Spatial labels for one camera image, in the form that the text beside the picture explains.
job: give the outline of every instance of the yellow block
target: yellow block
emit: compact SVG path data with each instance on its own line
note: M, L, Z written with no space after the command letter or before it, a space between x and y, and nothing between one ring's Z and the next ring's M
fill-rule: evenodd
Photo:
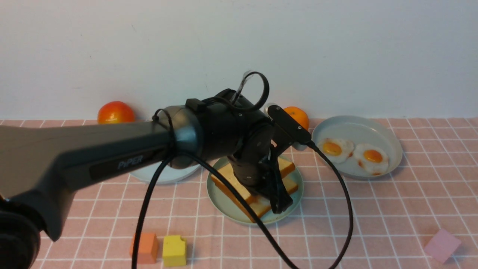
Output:
M163 242L163 264L165 267L186 265L186 239L180 235L170 235Z

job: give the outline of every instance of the white grid line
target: white grid line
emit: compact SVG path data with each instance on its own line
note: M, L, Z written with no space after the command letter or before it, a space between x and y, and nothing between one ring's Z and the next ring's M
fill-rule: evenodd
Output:
M357 221L355 221L355 223L356 223L356 226L357 226L357 229L358 229L358 235L360 237L360 240L362 241L362 246L363 246L363 251L365 253L365 258L367 259L369 267L372 268L372 263L371 263L370 258L369 258L369 253L367 251L367 246L365 245L365 240L363 239L363 234L362 234L362 229L360 227L359 219L356 217L356 220Z
M249 225L249 268L252 269L252 225Z
M222 220L221 220L221 260L219 261L219 268L222 269L222 256L223 256L223 248L224 248L224 214L222 214Z
M131 174L128 175L128 180L126 181L126 184L124 186L123 194L121 195L121 201L119 202L118 210L116 211L116 217L115 217L115 220L113 221L113 226L112 226L111 232L109 234L108 243L106 244L105 254L103 256L103 262L101 263L101 267L100 267L102 269L103 269L103 266L105 265L105 259L106 259L106 256L108 255L109 245L111 244L111 237L113 236L114 230L116 228L116 221L118 220L118 216L120 215L119 213L121 211L121 205L123 204L123 198L124 198L124 195L126 193L126 190L128 189L128 182L130 181L130 178L131 178Z
M174 197L176 196L177 186L178 186L178 183L175 183L174 191L173 191L173 201L171 202L171 211L169 212L169 222L168 222L168 229L166 231L166 235L169 235L169 229L171 228L171 219L173 218L173 208L174 208Z
M400 201L402 201L403 208L405 209L405 212L406 212L407 215L408 215L407 207L405 206L405 203L403 202L403 199L402 199L402 197L401 197L400 191L398 190L398 187L397 187L397 184L396 184L396 180L395 180L395 178L393 177L392 174L390 174L390 176L391 176L393 185L395 186L395 189L397 190L397 193L398 193L398 196L399 196L399 198L400 198ZM408 216L408 222L410 223L410 226L411 226L412 229L413 229L413 233L415 234L415 238L416 238L416 240L417 240L418 245L421 246L421 244L420 244L420 239L419 239L418 236L416 235L417 232L416 232L416 230L415 230L415 226L413 225L413 222L412 222L412 219L411 219L410 216ZM425 251L423 250L423 248L422 248L422 254L423 254L424 257L426 257L426 254L425 254ZM428 261L427 258L426 258L425 260L426 260L426 264L428 265L428 268L431 269L430 262Z
M302 227L304 228L305 247L307 249L307 256L309 257L309 268L312 268L312 260L310 259L309 241L307 240L307 229L305 228L304 217L302 217L304 215L304 211L302 209L302 203L299 203L299 209L300 209L300 214L301 214Z
M452 159L452 162L455 163L455 161L453 160L453 158L451 158L450 154L449 154L448 152L447 152L447 154L448 154L448 157L450 157L450 159ZM468 186L468 188L470 189L471 193L473 193L473 189L468 185L468 183L467 183L465 177L463 177L463 175L462 175L460 169L457 169L457 170L458 170L458 173L460 174L461 178L462 178L463 181L465 182L465 184L466 184L466 185ZM442 185L443 185L443 188L445 189L447 195L450 196L450 193L449 193L448 190L446 189L446 186L445 186L445 184L444 184L443 182L442 182ZM453 206L454 206L456 212L460 213L460 211L458 210L458 207L457 207L456 204L455 204L455 201L454 201L452 198L450 198L450 200L451 200L451 203L453 204ZM465 228L467 229L467 232L468 232L469 234L471 234L471 231L470 231L470 229L468 228L468 225L466 224L465 220L463 219L463 216L462 216L462 215L459 215L459 217L460 217L460 219L461 219L461 222L463 222L463 225L464 225ZM475 246L478 248L478 244L477 244L475 238L472 236L471 239L473 240L473 243L475 243Z
M397 257L397 251L395 250L395 246L393 245L393 242L391 240L391 236L390 236L390 232L389 232L388 227L387 227L387 223L385 222L385 218L383 217L383 214L382 214L382 209L380 208L379 201L377 199L377 196L375 195L375 190L372 187L372 182L370 180L368 180L368 182L369 182L369 185L370 185L370 189L372 190L372 194L373 194L373 198L375 199L375 203L377 204L377 208L379 209L379 213L380 213L381 218L382 218L383 226L385 227L385 232L387 233L387 237L390 241L390 245L391 245L391 248L393 250L393 254L395 255L395 257ZM396 260L397 260L399 269L402 269L402 266L400 265L400 262L398 261L398 258L396 258Z
M416 152L415 152L415 151L407 151L407 152L406 152L406 154L409 154L409 153L411 153L411 154L413 154L413 153L421 153L421 154L423 154L423 153L425 153L426 156L427 156L427 158L430 160L430 157L428 156L429 154L446 153L446 154L448 154L448 155L450 156L451 151L448 152L448 150L444 147L444 143L443 143L443 141L448 141L448 140L449 140L449 141L460 141L461 144L463 144L464 147L465 147L465 149L467 150L467 151L456 151L456 152L454 151L453 153L462 153L462 154L469 154L469 155L472 154L472 153L478 153L478 152L474 152L474 151L469 151L469 148L468 148L468 147L465 145L465 143L464 143L464 141L478 141L478 139L461 139L461 138L457 135L457 131L455 130L455 129L460 129L460 128L461 128L461 129L464 129L464 128L473 128L474 132L478 134L478 130L477 130L474 126L472 126L472 125L470 124L470 122L468 121L468 119L465 119L465 120L468 122L468 124L469 124L470 126L468 126L468 127L452 127L452 126L450 125L450 127L432 127L432 126L429 126L429 127L407 127L407 128L402 128L402 127L390 127L389 129L391 129L391 130L394 130L394 129L411 129L411 130L413 131L414 135L416 136L415 129L424 129L424 128L427 128L427 129L433 130L433 133L436 135L436 137L438 137L438 135L437 135L437 132L436 132L435 130L438 130L438 129L452 129L452 130L454 131L455 135L457 136L456 139L440 139L439 137L438 137L438 139L400 139L400 141L405 141L405 142L416 141L417 143L420 143L420 145L421 145L422 147L423 147L422 141L437 141L437 142L439 142L439 143L443 146L443 148L445 149L445 151L429 152L429 151L427 151L425 148L423 148L423 151L416 151ZM296 166L297 166L298 168L301 168L301 167L308 168L308 167L310 167L310 168L316 168L316 169L317 169L317 173L319 174L320 180L310 180L310 181L307 180L307 181L305 181L305 182L316 182L316 183L320 183L320 184L321 184L322 192L324 193L324 197L317 197L317 198L307 197L307 198L304 198L304 199L317 200L317 201L323 200L324 203L326 203L326 211L327 211L327 217L328 217L328 219L329 219L329 225L330 225L330 227L331 227L331 233L334 233L334 227L333 227L333 225L332 225L331 218L332 218L332 217L348 217L348 215L330 215L330 212L329 212L329 209L328 209L328 206L327 206L327 201L330 201L330 200L332 200L332 199L336 199L336 200L341 199L341 200L344 200L345 198L344 198L344 197L325 197L324 187L323 187L322 183L326 183L326 182L336 182L336 180L321 180L321 175L320 175L320 172L319 172L319 168L324 168L324 167L326 167L326 166L323 165L323 164L319 164L319 163L317 162L317 159L315 158L315 156L314 156L315 154L314 154L313 152L296 152L296 151L292 151L292 149L291 149L291 150L290 150L290 153L286 153L286 154L290 154L290 157L292 158L292 160L293 160L295 154L310 154L310 156L313 156L313 157L314 157L315 164L316 164L315 166L301 166L301 165L296 165ZM458 166L458 165L456 165L455 160L452 159L454 165L448 165L448 166L433 166L433 165L430 165L430 166L414 166L414 165L403 165L403 166L400 166L400 167L410 167L411 170L412 170L413 176L416 178L415 171L414 171L414 169L413 169L413 168L415 168L415 167L417 167L417 168L427 167L427 168L433 168L434 170L436 170L435 168L441 168L441 167L460 168L460 167L476 167L476 166L478 166L477 160L476 160L474 157L472 157L472 159L473 159L473 161L474 161L474 163L475 163L476 165L461 165L461 166ZM411 217L414 217L414 216L428 216L428 217L429 217L429 216L433 216L433 218L435 219L435 222L436 222L439 226L440 226L440 223L437 221L437 219L436 219L437 217L439 217L439 216L459 216L460 219L461 219L461 221L462 221L462 223L463 223L463 224L465 225L465 227L467 228L468 233L467 233L467 234L454 234L454 235L455 235L455 236L470 236L470 237L472 237L473 242L474 242L475 245L477 246L477 242L475 241L475 237L478 236L478 234L471 234L471 233L470 233L470 231L468 230L468 227L467 227L466 223L465 223L464 220L463 220L463 217L465 217L465 216L478 216L478 213L477 213L477 214L460 214L459 211L457 210L457 207L456 207L456 205L455 205L455 203L454 203L454 201L453 201L452 198L475 198L475 199L478 199L478 198L477 198L476 196L474 196L474 195L472 195L472 196L470 196L470 195L467 195L467 196L450 196L450 194L449 194L447 188L445 187L444 182L465 182L466 185L468 186L468 188L469 188L469 189L472 191L472 193L473 193L473 190L472 190L472 188L470 187L470 185L469 185L468 183L469 183L469 182L478 182L478 176L477 176L476 179L473 179L473 180L465 180L465 178L463 177L463 174L462 174L462 172L461 172L460 169L458 169L458 172L459 172L459 174L460 174L460 176L461 176L461 178L462 178L463 180L444 180L444 179L442 179L442 178L440 177L440 175L439 175L438 173L437 173L437 175L438 175L438 177L439 177L440 180L426 180L426 181L425 181L425 180L418 180L417 178L416 178L416 180L395 180L395 179L392 177L392 175L391 175L391 182L394 184L394 186L395 186L395 188L396 188L397 193L399 194L399 196L398 196L398 197L380 197L380 199L381 199L381 200L383 200L383 199L394 199L394 200L400 199L400 202L402 203L402 205L403 205L403 207L404 207L404 209L405 209L405 214L404 214L404 215L383 215L383 212L381 211L381 208L380 208L380 206L379 206L379 204L378 204L378 198L376 197L375 190L374 190L373 188L371 188L371 189L372 189L372 193L374 194L374 197L356 197L356 198L351 198L351 199L352 199L352 202L354 202L355 200L361 200L361 199L375 199L375 201L376 201L376 203L377 203L377 206L378 206L378 208L379 208L380 215L355 215L355 221L356 221L356 223L357 223L357 224L356 224L356 227L358 228L359 235L355 235L354 237L359 237L359 238L361 238L362 244L363 244L363 247L364 247L364 251L365 251L365 256L364 256L364 257L344 257L344 260L347 260L347 259L350 259L350 258L351 258L351 259L366 259L366 260L368 261L369 267L371 267L371 262L370 262L370 259L371 259L371 258L372 258L372 259L392 258L392 259L397 259L397 260L398 260L398 258L400 258L400 259L401 259L401 258L425 258L425 259L427 260L427 263L428 263L428 262L429 262L429 261L428 261L428 260L429 260L429 257L426 256L425 254L424 254L423 256L398 256L397 253L395 253L395 249L394 249L395 256L392 256L392 257L373 257L373 256L369 256L369 255L368 255L368 252L367 252L367 248L366 248L365 241L364 241L364 238L365 238L365 237L388 237L388 238L395 238L395 237L401 237L401 236L415 236L415 237L418 239L419 236L433 236L433 235L418 235L418 234L417 234L417 232L416 232L416 230L415 230L415 227L414 227L413 223L411 222ZM362 181L355 181L355 180L353 180L353 179L344 179L344 180L345 180L346 182L364 183L364 182L362 182ZM130 181L130 180L128 180L128 182L123 182L123 183L120 183L120 182L103 182L103 183L101 184L101 187L102 187L103 185L107 185L107 184L125 184L125 185L127 185L127 184L144 184L144 183L142 183L142 182L129 182L129 181ZM193 182L188 182L188 183L194 183L194 184L199 183L198 186L201 186L201 182L202 182L202 180L200 180L199 182L194 182L194 181L193 181ZM423 196L419 196L419 197L415 197L415 196L412 196L412 197L404 197L404 196L401 196L401 194L398 192L397 182L398 182L398 183L402 183L402 182L414 182L414 183L418 183ZM422 182L425 182L425 183L428 183L428 182L435 182L435 183L441 182L441 184L443 185L444 189L446 190L447 196L445 196L445 195L443 195L443 196L426 196L425 193L424 193L424 190L423 190L423 188L422 188L422 186L421 186L421 183L422 183ZM179 215L179 216L176 216L176 215L175 215L175 216L173 216L173 215L172 215L173 206L174 206L174 205L173 205L174 200L175 200L175 199L197 200L197 198L180 198L180 197L175 197L176 188L177 188L177 185L175 185L175 187L174 187L174 193L173 193L173 197L172 197L172 198L166 198L166 197L165 197L165 198L154 198L154 199L152 199L152 200L173 200L173 201L172 201L172 204L171 204L171 211L170 211L169 217L168 217L168 216L148 216L148 217L147 217L147 218L151 218L151 219L154 219L154 218L169 218L168 234L169 234L169 229L170 229L170 226L171 226L172 217L175 217L175 218L186 218L186 217L187 217L187 218L191 218L191 216L189 216L189 215L188 215L188 216L182 216L182 215ZM454 205L454 207L455 207L455 210L457 211L457 214L435 214L435 213L433 213L433 212L432 212L430 215L428 215L428 214L423 214L423 215L421 215L421 214L408 214L407 207L406 207L405 204L404 204L404 199L425 199L425 201L427 202L428 207L431 208L431 207L430 207L430 204L429 204L429 202L428 202L428 199L431 199L431 198L443 198L443 199L444 199L444 198L447 198L447 199L450 198L451 201L452 201L452 203L453 203L453 205ZM201 197L201 190L199 191L199 199L204 199L204 198ZM76 200L76 201L94 201L93 203L95 203L96 201L122 201L122 200L123 200L123 201L126 201L126 200L128 200L128 201L136 201L136 200L142 201L142 198L137 198L137 199L75 199L75 200ZM307 232L306 232L306 229L305 229L305 221L306 221L305 218L307 218L307 217L326 217L325 215L304 215L304 207L302 206L302 204L300 204L300 214L291 214L290 216L291 216L291 217L300 217L300 218L301 218L301 220L302 220L302 226L303 226L303 228L304 228L304 236L297 236L297 235L279 235L279 226L278 226L278 224L276 224L277 242L279 243L279 241L280 241L279 238L280 238L280 237L301 237L301 238L305 238L305 239L306 239L306 246L307 246L307 257L290 257L290 258L292 258L292 259L294 259L294 258L295 258L295 259L308 259L308 260L309 260L309 266L312 266L312 260L319 260L319 259L320 259L320 260L322 260L322 259L323 259L323 260L326 260L326 259L335 259L335 258L336 258L336 257L311 257L311 256L310 256L310 249L308 248L309 246L308 246L307 238L312 238L312 237L330 237L331 235L308 235ZM412 234L412 235L390 235L390 233L389 233L389 231L388 231L388 228L387 228L387 226L386 226L386 223L385 223L385 221L384 221L384 217L395 217L395 216L397 216L397 217L398 217L398 216L402 216L402 217L403 217L403 216L407 216L407 217L409 218L409 222L410 222L410 224L411 224L411 226L412 226L412 229L413 229L413 234ZM250 234L245 236L245 237L249 237L249 240L250 240L250 254L249 254L249 257L240 257L240 258L238 258L238 257L225 257L225 256L223 256L222 254L223 254L223 247L224 247L224 243L223 243L224 237L241 237L241 236L240 236L240 235L224 235L224 216L222 216L222 229L223 229L223 231L222 231L222 234L221 234L221 235L200 235L200 236L198 236L197 233L196 233L196 230L197 230L197 219L198 219L199 217L217 217L217 215L199 215L198 209L196 210L195 234L194 234L194 236L185 236L185 238L190 238L190 237L191 237L191 238L194 239L194 244L193 244L193 256L192 256L191 258L188 258L188 261L206 260L206 259L217 259L217 260L220 260L221 268L222 268L222 259L223 259L223 258L244 259L244 260L249 259L249 260L250 260L250 266L251 266L251 267L252 267L252 260L253 260L253 259L256 259L256 260L257 260L257 259L274 259L274 257L252 257L252 253L251 253L251 252L252 252L251 239L252 239L253 237L262 237L263 235L253 235L253 234L251 233L251 226L249 227ZM360 225L359 225L359 222L357 221L357 219L358 219L358 218L367 218L367 217L382 217L382 221L384 222L385 228L387 229L387 235L362 235L361 228L360 228ZM114 219L115 222L116 222L117 219L133 219L133 218L137 218L137 217L116 217L116 218L115 218L115 217L92 217L92 216L90 216L90 217L69 217L69 218L72 218L72 219L87 219L88 222L89 222L90 219ZM220 256L220 257L202 257L202 258L196 258L196 257L195 257L195 254L194 254L195 242L196 242L195 240L196 240L196 238L201 238L201 237L221 237L221 256ZM332 237L334 238L334 243L335 243L335 246L336 246L336 252L338 253L338 248L337 248L336 239L337 239L337 238L345 238L346 235L335 235L335 234L332 234ZM112 238L132 238L132 236L123 236L123 237L121 237L121 236L112 236L112 234L111 234L111 236L109 236L109 237L88 237L88 236L82 236L82 237L67 237L67 236L63 236L62 238L63 238L63 239L80 239L80 240L82 240L83 238L101 238L101 239L109 239L109 240L111 240ZM75 259L75 258L74 258L74 259L49 259L49 258L48 258L48 254L49 254L49 252L50 252L50 249L52 248L52 244L53 244L53 243L50 242L50 245L48 246L47 253L46 253L45 256L44 256L45 258L44 258L44 259L37 259L38 261L41 261L41 262L42 262L42 265L41 265L41 266L43 266L43 263L44 263L46 260L47 260L47 261L50 261L50 260L51 260L51 261L53 261L53 260L72 260L73 263L74 263L75 260L101 260L101 261L103 261L103 263L104 263L105 260L129 260L129 261L130 261L130 258L125 258L125 259L121 259L121 258L120 258L120 259L106 258L106 253L107 253L108 250L105 251L105 258L104 258L104 259L83 259L83 258L76 258L76 259ZM463 257L463 258L467 258L467 257L478 257L478 255L475 255L475 256L473 256L473 255L462 255L462 256L452 256L452 257L455 259L455 263L456 263L458 266L460 266L460 265L459 265L459 261L460 261L460 260L457 261L457 260L456 260L457 258L461 258L461 257ZM282 260L280 259L280 257L276 257L276 259L279 259L280 267L282 268L282 264L283 264L283 263L282 263Z
M196 235L197 235L197 220L199 219L199 200L201 199L201 187L203 182L203 171L204 167L201 166L201 175L199 175L199 191L197 194L197 208L196 208L196 224L194 224L194 239L193 239L193 253L192 258L195 257L195 250L196 250Z
M100 185L100 187L98 189L98 193L96 194L96 197L99 196L99 192L101 191L101 187L103 187L103 185ZM83 233L81 234L81 237L80 237L80 242L78 243L78 247L76 248L74 259L76 259L76 257L78 257L78 252L80 251L81 243L83 242L83 239L85 238L85 234L87 232L88 224L89 224L89 221L91 220L91 215L93 214L93 211L95 210L96 202L97 201L94 201L93 206L91 207L89 217L87 218L87 223L85 224L85 228L83 229ZM70 269L73 268L74 263L75 262L73 262L71 264Z
M315 157L315 155L314 155L314 161L315 161L315 167L317 168L317 174L319 175L319 179L322 179L322 175L320 174L320 170L319 170L319 166L318 166L318 161L317 161L317 158ZM323 186L322 183L320 183L320 188L322 190L322 194L325 196L326 192L324 190L324 186ZM330 231L332 233L332 238L334 239L335 253L336 253L336 255L338 255L340 252L338 250L337 241L335 240L334 226L332 224L332 217L330 216L330 212L329 212L329 209L328 209L327 199L324 199L324 205L325 205L326 210L327 210L327 216L328 216L328 220L329 220Z
M411 237L411 236L434 236L435 234L403 234L403 235L390 235L390 237ZM478 234L454 234L456 236L478 236ZM251 235L252 237L264 237L264 235ZM165 236L158 236L157 238L161 239L164 238ZM182 236L183 238L186 239L193 239L194 236L192 235L186 235ZM207 237L222 237L222 235L215 235L215 234L209 234L209 235L196 235L196 238L207 238ZM225 238L233 238L233 237L238 237L238 238L248 238L249 235L224 235ZM297 238L304 238L304 235L281 235L280 237L297 237ZM307 237L327 237L330 238L332 235L307 235ZM336 235L336 238L346 238L346 235ZM362 238L368 238L368 237L388 237L388 235L354 235L354 237L362 237ZM81 236L62 236L62 239L80 239ZM133 236L85 236L83 237L84 239L132 239Z
M478 255L458 255L455 256L457 258L478 258ZM227 259L249 259L249 257L229 257L225 256L223 258ZM307 257L290 257L291 259L307 259ZM334 259L336 257L311 257L313 260L321 260L321 259ZM392 256L371 256L370 258L372 259L395 259L395 257ZM423 256L397 256L397 258L400 259L414 259L414 258L427 258ZM187 258L187 260L194 261L194 260L207 260L207 259L221 259L221 257L200 257L200 258ZM272 257L253 257L252 259L274 259ZM366 257L344 257L344 260L347 259L366 259ZM37 259L38 261L72 261L74 259L72 258L58 258L58 259ZM75 260L81 260L81 261L102 261L103 259L100 258L76 258ZM106 261L131 261L130 258L108 258Z
M279 238L279 224L275 223L275 234L277 235L277 244L280 245L280 238ZM280 256L277 257L279 259L279 269L282 269L282 258Z
M435 197L435 199L447 199L449 197ZM322 200L320 198L309 198L310 200ZM380 200L400 200L400 198L377 198L377 199L380 199ZM411 197L410 199L424 199L424 197ZM475 216L478 216L478 213L477 214L408 214L408 216L411 216L411 217L429 217L429 216L432 216L432 215L435 215L437 217L458 217L458 216L465 216L465 217L475 217ZM291 217L301 217L301 216L304 216L304 217L326 217L326 215L296 215L296 214L291 214L289 215ZM348 217L348 215L330 215L331 217ZM355 217L380 217L380 216L384 216L384 217L404 217L404 216L407 216L407 214L403 214L403 215L390 215L390 214L387 214L387 215L377 215L377 214L370 214L370 215L354 215ZM192 218L193 216L190 216L190 215L175 215L174 216L175 218ZM199 215L198 217L218 217L218 215ZM137 219L138 217L118 217L117 219ZM88 217L68 217L68 219L115 219L115 217L91 217L91 218L88 218ZM169 219L168 216L147 216L146 219Z

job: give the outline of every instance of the orange fruit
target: orange fruit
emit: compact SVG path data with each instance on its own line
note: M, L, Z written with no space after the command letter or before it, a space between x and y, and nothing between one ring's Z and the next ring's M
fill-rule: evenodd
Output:
M287 112L296 122L298 122L303 128L309 130L309 116L300 108L290 106L284 108L284 111Z
M134 112L121 101L109 102L98 111L98 124L133 122Z

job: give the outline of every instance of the grey plate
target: grey plate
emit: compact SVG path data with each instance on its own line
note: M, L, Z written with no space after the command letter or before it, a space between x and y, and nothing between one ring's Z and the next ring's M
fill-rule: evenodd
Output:
M316 144L327 137L348 139L355 145L368 143L381 148L390 158L387 173L397 168L402 161L403 149L397 137L392 131L373 120L356 116L329 118L320 123L312 132L312 140ZM336 167L344 176L355 179L372 179L383 176L370 175L358 165L354 157L350 157L341 164L336 164Z
M228 164L227 158L219 159L213 167L215 169L220 169L221 167ZM293 171L288 175L290 179L292 179L297 185L299 189L291 195L292 200L294 201L292 206L290 206L285 212L281 214L274 214L272 211L267 212L264 216L262 216L261 220L264 224L272 224L275 223L285 217L287 217L290 213L296 209L299 205L302 196L304 195L304 182L302 180L302 176L298 169ZM250 221L250 219L235 205L228 196L226 196L211 179L211 174L207 177L207 195L211 199L213 205L221 211L227 218L244 225L254 224Z

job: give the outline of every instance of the bread slice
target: bread slice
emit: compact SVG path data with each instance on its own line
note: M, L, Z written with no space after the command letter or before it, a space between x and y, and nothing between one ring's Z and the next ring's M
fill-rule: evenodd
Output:
M295 165L293 162L290 162L283 158L278 158L279 170L281 171L282 181L287 192L293 194L299 189L297 183L288 177L290 173L295 170ZM268 199L261 196L252 195L242 184L239 183L237 178L234 176L234 171L232 165L229 163L226 166L218 170L221 175L223 175L227 181L238 191L238 193L246 200L247 204L252 208L252 210L257 214L259 218L262 218L269 210L271 210L271 203ZM214 181L214 184L239 207L246 216L254 223L255 221L246 211L246 209L239 203L239 201L234 197L234 195L229 191L229 189L214 175L211 175L211 179Z

